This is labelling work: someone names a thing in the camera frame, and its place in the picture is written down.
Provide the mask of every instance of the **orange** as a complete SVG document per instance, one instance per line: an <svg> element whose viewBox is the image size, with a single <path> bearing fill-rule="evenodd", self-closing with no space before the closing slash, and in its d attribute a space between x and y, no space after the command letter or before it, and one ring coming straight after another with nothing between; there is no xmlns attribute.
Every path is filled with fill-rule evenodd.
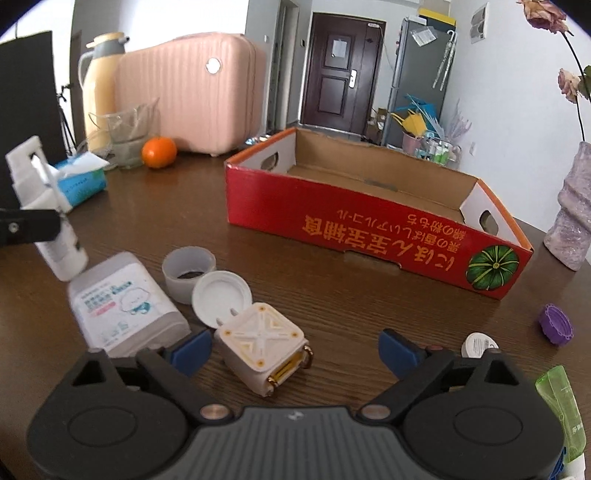
<svg viewBox="0 0 591 480"><path fill-rule="evenodd" d="M150 168L168 167L177 158L177 146L172 138L154 137L142 148L142 160Z"/></svg>

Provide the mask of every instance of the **vase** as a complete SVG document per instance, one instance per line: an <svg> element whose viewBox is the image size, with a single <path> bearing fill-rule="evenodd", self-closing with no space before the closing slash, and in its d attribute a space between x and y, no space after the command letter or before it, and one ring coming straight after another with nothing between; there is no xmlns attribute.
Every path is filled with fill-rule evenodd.
<svg viewBox="0 0 591 480"><path fill-rule="evenodd" d="M577 271L591 246L591 144L579 144L558 203L560 211L544 237L544 245L564 265Z"/></svg>

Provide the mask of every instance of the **door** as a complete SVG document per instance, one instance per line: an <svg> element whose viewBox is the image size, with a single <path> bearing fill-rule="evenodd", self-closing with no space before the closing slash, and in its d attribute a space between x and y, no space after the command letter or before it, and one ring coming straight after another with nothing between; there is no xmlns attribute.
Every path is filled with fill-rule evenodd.
<svg viewBox="0 0 591 480"><path fill-rule="evenodd" d="M85 138L82 87L78 83L78 59L80 55L82 55L82 32L79 30L70 39L70 103L72 105L74 138L77 146Z"/></svg>
<svg viewBox="0 0 591 480"><path fill-rule="evenodd" d="M314 14L302 123L365 132L382 51L380 28L384 22Z"/></svg>

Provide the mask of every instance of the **small white bottle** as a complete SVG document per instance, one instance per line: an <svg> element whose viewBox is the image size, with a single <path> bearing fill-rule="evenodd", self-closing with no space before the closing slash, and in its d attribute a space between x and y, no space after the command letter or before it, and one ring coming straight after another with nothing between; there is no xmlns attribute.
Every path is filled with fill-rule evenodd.
<svg viewBox="0 0 591 480"><path fill-rule="evenodd" d="M36 155L46 171L50 187L46 186L31 163ZM6 155L12 176L12 188L17 194L23 210L57 210L61 213L61 231L51 242L36 243L41 256L61 281L70 281L79 275L88 263L88 255L80 246L74 229L65 213L72 209L56 181L49 173L47 159L41 148L39 137L31 137Z"/></svg>

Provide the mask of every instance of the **paper note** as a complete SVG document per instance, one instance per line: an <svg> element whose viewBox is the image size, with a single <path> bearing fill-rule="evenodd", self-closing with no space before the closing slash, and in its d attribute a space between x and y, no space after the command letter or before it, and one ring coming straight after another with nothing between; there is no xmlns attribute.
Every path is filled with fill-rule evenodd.
<svg viewBox="0 0 591 480"><path fill-rule="evenodd" d="M344 59L347 54L347 42L345 40L333 40L333 57Z"/></svg>

